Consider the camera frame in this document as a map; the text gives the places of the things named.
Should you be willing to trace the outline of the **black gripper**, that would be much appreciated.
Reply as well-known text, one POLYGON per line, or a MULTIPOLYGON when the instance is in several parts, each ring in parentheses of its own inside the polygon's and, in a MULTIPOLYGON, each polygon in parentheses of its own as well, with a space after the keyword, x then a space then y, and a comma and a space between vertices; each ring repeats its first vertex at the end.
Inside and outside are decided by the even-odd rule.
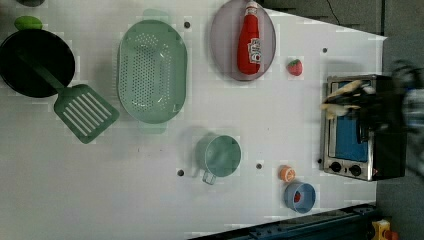
POLYGON ((362 81, 348 94, 347 104, 356 107, 350 117, 357 121, 359 132, 403 132, 402 116, 404 92, 392 78, 362 81))

